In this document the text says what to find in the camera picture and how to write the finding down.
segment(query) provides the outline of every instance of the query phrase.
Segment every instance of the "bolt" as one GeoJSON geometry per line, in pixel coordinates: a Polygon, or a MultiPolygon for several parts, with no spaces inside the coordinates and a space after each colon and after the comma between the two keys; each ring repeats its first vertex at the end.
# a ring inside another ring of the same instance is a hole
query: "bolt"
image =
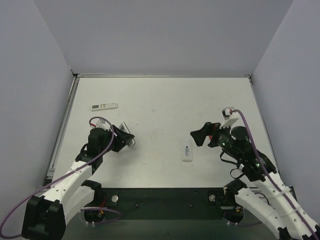
{"type": "Polygon", "coordinates": [[[119,197],[117,195],[113,195],[111,197],[111,201],[114,202],[114,203],[118,202],[118,199],[119,199],[119,197]]]}
{"type": "Polygon", "coordinates": [[[213,194],[211,194],[211,195],[209,196],[209,201],[210,201],[210,202],[214,202],[215,200],[216,200],[216,196],[213,195],[213,194]]]}

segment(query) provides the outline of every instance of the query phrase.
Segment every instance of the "white wall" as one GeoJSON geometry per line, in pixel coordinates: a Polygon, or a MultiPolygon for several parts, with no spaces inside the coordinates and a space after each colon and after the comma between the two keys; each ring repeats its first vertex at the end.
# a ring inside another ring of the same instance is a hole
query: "white wall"
{"type": "Polygon", "coordinates": [[[320,222],[320,1],[295,0],[253,74],[280,173],[320,222]]]}
{"type": "Polygon", "coordinates": [[[252,74],[292,0],[35,0],[74,73],[252,74]]]}
{"type": "MultiPolygon", "coordinates": [[[[32,0],[0,1],[0,219],[42,183],[73,76],[32,0]]],[[[5,225],[21,233],[24,207],[5,225]]]]}

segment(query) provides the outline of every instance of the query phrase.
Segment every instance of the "wire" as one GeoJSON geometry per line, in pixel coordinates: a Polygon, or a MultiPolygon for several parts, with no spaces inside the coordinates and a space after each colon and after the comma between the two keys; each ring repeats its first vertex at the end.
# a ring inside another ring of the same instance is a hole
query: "wire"
{"type": "Polygon", "coordinates": [[[237,163],[234,162],[234,161],[229,161],[229,160],[225,160],[225,159],[222,159],[222,156],[226,153],[227,151],[227,146],[225,147],[225,149],[223,149],[223,151],[221,152],[220,154],[220,160],[224,163],[227,163],[227,164],[233,164],[233,165],[236,165],[237,166],[237,163]]]}
{"type": "Polygon", "coordinates": [[[102,202],[102,203],[100,204],[100,206],[99,206],[101,209],[105,206],[106,201],[107,201],[107,198],[106,198],[106,197],[103,198],[103,202],[102,202]]]}
{"type": "Polygon", "coordinates": [[[259,224],[262,224],[261,221],[257,221],[257,222],[254,222],[254,223],[237,223],[237,222],[232,222],[232,221],[229,221],[227,218],[226,218],[226,214],[228,212],[225,211],[223,213],[223,219],[226,220],[228,222],[228,224],[231,224],[231,225],[234,225],[235,227],[252,227],[252,226],[255,226],[255,225],[259,225],[259,224]]]}
{"type": "Polygon", "coordinates": [[[57,178],[56,180],[52,181],[51,183],[41,187],[40,189],[36,190],[35,192],[33,192],[32,194],[26,196],[24,199],[22,199],[17,205],[15,205],[10,211],[9,213],[3,218],[1,224],[0,224],[0,237],[3,238],[3,239],[16,239],[16,238],[19,238],[21,237],[22,235],[21,234],[17,234],[17,235],[12,235],[12,236],[6,236],[6,235],[3,235],[2,233],[2,230],[3,230],[3,227],[6,223],[6,221],[8,220],[8,218],[12,215],[12,213],[17,210],[18,207],[20,207],[24,202],[26,202],[28,199],[30,199],[33,195],[37,194],[37,193],[40,193],[42,190],[44,189],[47,189],[49,188],[50,186],[60,182],[61,180],[71,176],[72,174],[74,174],[75,172],[83,169],[84,167],[92,164],[94,161],[96,161],[97,159],[99,159],[102,155],[104,155],[108,149],[111,147],[111,144],[113,143],[114,141],[114,138],[115,138],[115,130],[114,130],[114,127],[112,126],[112,124],[105,118],[103,117],[100,117],[100,116],[94,116],[92,117],[90,120],[89,120],[89,124],[91,125],[91,121],[93,119],[102,119],[104,121],[106,121],[109,125],[110,125],[110,128],[111,128],[111,133],[112,133],[112,136],[111,136],[111,140],[110,140],[110,143],[108,144],[108,146],[106,146],[106,148],[100,153],[98,154],[96,157],[94,157],[92,160],[88,161],[87,163],[83,164],[82,166],[78,167],[77,169],[75,169],[74,171],[71,171],[59,178],[57,178]]]}
{"type": "Polygon", "coordinates": [[[134,210],[136,210],[136,209],[138,209],[138,206],[137,206],[138,204],[135,204],[133,207],[131,207],[129,210],[127,210],[124,214],[123,214],[123,216],[127,216],[129,213],[131,213],[132,211],[134,211],[134,210]]]}
{"type": "Polygon", "coordinates": [[[102,208],[101,207],[83,207],[80,211],[84,212],[84,211],[100,211],[100,210],[103,210],[104,212],[118,214],[118,216],[115,217],[115,218],[112,218],[112,219],[107,219],[107,220],[103,220],[103,221],[92,223],[92,222],[87,222],[87,221],[83,220],[81,215],[79,215],[81,221],[85,222],[86,224],[90,224],[90,225],[100,225],[100,224],[106,224],[106,223],[115,222],[115,221],[119,220],[123,216],[123,214],[121,212],[109,209],[107,207],[102,207],[102,208]]]}
{"type": "MultiPolygon", "coordinates": [[[[238,109],[234,109],[234,110],[231,110],[230,113],[239,113],[241,118],[242,118],[242,121],[244,123],[244,126],[246,128],[246,131],[248,133],[248,136],[249,136],[249,139],[251,141],[251,144],[252,144],[252,148],[253,148],[253,151],[254,151],[254,154],[255,154],[255,157],[256,159],[258,160],[258,162],[260,163],[261,165],[261,168],[264,172],[264,174],[267,176],[267,178],[270,180],[270,182],[272,183],[272,185],[279,191],[279,193],[282,193],[282,190],[281,188],[276,184],[276,182],[271,178],[271,176],[269,175],[267,169],[265,168],[265,165],[263,163],[263,161],[260,159],[260,156],[258,154],[258,150],[257,150],[257,147],[256,147],[256,144],[255,144],[255,141],[254,141],[254,138],[252,136],[252,133],[250,131],[250,128],[249,128],[249,125],[247,123],[247,120],[244,116],[244,114],[238,110],[238,109]]],[[[293,210],[296,209],[294,203],[290,200],[290,198],[288,197],[288,195],[286,193],[283,193],[283,196],[284,198],[286,199],[286,201],[289,203],[289,205],[292,207],[293,210]]],[[[309,225],[309,223],[306,221],[306,219],[302,216],[302,214],[299,212],[299,211],[295,211],[296,214],[299,216],[299,218],[301,219],[301,221],[304,223],[304,225],[309,229],[309,231],[311,232],[312,236],[314,237],[314,240],[319,240],[319,238],[317,237],[316,233],[313,231],[313,229],[311,228],[311,226],[309,225]]]]}
{"type": "Polygon", "coordinates": [[[262,192],[259,192],[259,191],[257,191],[257,192],[255,192],[254,194],[260,194],[260,195],[262,195],[264,198],[265,198],[265,200],[266,200],[266,203],[270,206],[270,202],[269,202],[269,199],[267,198],[267,196],[266,195],[264,195],[262,192]]]}
{"type": "Polygon", "coordinates": [[[240,176],[234,177],[234,176],[232,176],[232,172],[233,172],[234,170],[238,170],[238,168],[233,168],[233,169],[231,169],[231,171],[230,171],[230,176],[231,176],[233,179],[240,179],[240,178],[242,178],[242,177],[245,175],[244,173],[242,173],[240,176]]]}

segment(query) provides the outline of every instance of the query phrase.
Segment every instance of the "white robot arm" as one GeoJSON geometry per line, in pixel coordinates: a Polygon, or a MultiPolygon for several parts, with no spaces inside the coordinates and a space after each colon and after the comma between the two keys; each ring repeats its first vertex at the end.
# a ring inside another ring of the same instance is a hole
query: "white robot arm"
{"type": "MultiPolygon", "coordinates": [[[[99,206],[103,201],[101,184],[87,180],[103,162],[109,151],[119,152],[130,144],[134,135],[112,125],[111,129],[98,123],[90,131],[88,143],[76,157],[64,179],[53,184],[41,196],[32,196],[26,205],[22,226],[22,237],[30,240],[60,240],[66,225],[80,210],[90,203],[99,206]]],[[[98,215],[102,221],[104,215],[98,215]]]]}
{"type": "Polygon", "coordinates": [[[256,149],[249,126],[241,111],[233,107],[222,110],[224,122],[221,124],[206,122],[205,125],[190,134],[196,145],[202,146],[206,136],[210,136],[209,147],[221,147],[237,161],[230,162],[246,175],[269,199],[271,206],[255,196],[247,186],[236,179],[225,186],[226,197],[234,198],[240,206],[248,209],[263,222],[277,237],[282,240],[319,240],[320,226],[302,209],[296,199],[289,193],[280,178],[276,167],[263,153],[256,149]],[[232,125],[242,118],[245,127],[232,125]]]}

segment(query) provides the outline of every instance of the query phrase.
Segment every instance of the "black panel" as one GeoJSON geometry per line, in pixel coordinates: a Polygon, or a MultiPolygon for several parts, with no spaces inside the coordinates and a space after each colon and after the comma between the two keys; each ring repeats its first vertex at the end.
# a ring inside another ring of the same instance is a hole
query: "black panel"
{"type": "Polygon", "coordinates": [[[234,206],[223,188],[102,188],[106,207],[123,214],[122,220],[221,219],[219,206],[234,206]],[[209,201],[215,195],[216,201],[209,201]],[[117,195],[118,201],[112,202],[117,195]]]}

